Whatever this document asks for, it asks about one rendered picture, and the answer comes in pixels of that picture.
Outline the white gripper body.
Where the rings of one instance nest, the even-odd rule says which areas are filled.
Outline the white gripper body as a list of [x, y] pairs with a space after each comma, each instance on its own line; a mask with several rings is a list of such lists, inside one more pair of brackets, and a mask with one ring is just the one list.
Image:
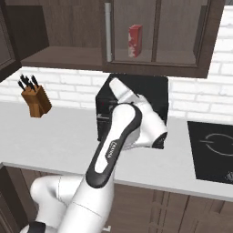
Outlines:
[[116, 77], [109, 82], [109, 87], [116, 97], [118, 104], [134, 103], [137, 100], [136, 94]]

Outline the glass cabinet door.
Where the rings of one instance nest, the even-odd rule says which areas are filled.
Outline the glass cabinet door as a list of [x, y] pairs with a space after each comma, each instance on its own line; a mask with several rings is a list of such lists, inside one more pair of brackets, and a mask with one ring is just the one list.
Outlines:
[[[112, 61], [106, 61], [105, 3], [111, 3]], [[104, 70], [205, 78], [225, 0], [99, 0]], [[128, 28], [142, 25], [142, 50], [128, 56]]]

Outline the dark wood cabinet door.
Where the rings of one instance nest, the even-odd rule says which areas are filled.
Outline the dark wood cabinet door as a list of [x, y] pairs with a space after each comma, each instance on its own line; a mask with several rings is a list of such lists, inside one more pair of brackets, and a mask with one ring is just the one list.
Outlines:
[[21, 67], [5, 0], [0, 0], [0, 83]]

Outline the black toaster oven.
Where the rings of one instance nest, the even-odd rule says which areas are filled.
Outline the black toaster oven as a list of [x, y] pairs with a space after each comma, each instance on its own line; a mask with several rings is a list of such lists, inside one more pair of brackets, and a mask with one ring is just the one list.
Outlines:
[[133, 103], [142, 112], [140, 136], [135, 146], [164, 148], [167, 137], [168, 79], [165, 76], [110, 74], [96, 95], [97, 140], [106, 132], [110, 113], [118, 105], [109, 82], [118, 78], [137, 96]]

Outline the red and white box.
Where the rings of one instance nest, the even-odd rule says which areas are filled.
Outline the red and white box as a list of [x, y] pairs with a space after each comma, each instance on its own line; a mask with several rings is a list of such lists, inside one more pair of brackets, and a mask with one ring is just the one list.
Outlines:
[[142, 25], [132, 25], [128, 28], [128, 56], [138, 57], [142, 50]]

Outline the wooden knife block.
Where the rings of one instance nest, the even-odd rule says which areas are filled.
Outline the wooden knife block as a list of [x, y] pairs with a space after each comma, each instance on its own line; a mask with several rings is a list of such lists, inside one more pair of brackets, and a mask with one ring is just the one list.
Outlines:
[[21, 96], [29, 106], [30, 117], [41, 117], [52, 107], [52, 104], [42, 86], [35, 90], [27, 87]]

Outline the black hob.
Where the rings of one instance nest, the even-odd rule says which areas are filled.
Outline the black hob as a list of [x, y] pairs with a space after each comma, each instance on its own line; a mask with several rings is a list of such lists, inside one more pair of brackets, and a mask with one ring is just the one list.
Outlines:
[[187, 122], [196, 179], [233, 185], [233, 126]]

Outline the dark wood base cabinets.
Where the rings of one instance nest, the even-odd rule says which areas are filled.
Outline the dark wood base cabinets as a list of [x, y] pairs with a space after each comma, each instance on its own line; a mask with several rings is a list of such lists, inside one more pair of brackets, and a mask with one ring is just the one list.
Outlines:
[[[19, 233], [35, 219], [32, 182], [43, 172], [0, 168], [0, 233]], [[233, 233], [233, 202], [115, 185], [102, 233]]]

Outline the dark wood wall cabinet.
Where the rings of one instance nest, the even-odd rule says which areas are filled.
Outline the dark wood wall cabinet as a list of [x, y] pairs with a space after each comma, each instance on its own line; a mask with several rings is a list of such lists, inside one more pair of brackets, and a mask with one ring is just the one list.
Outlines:
[[5, 4], [21, 65], [105, 71], [99, 0]]

